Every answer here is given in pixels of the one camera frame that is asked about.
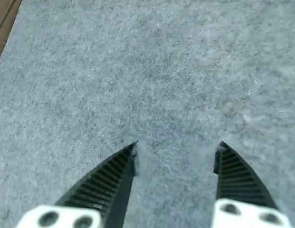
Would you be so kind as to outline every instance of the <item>wooden floor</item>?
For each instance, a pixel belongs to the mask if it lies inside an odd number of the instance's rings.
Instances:
[[[21,0],[0,0],[0,55],[5,47]]]

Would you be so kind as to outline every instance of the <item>gray carpet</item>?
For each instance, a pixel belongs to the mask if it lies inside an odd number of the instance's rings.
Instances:
[[[0,60],[0,227],[140,140],[126,228],[208,228],[225,140],[295,226],[295,0],[23,0]]]

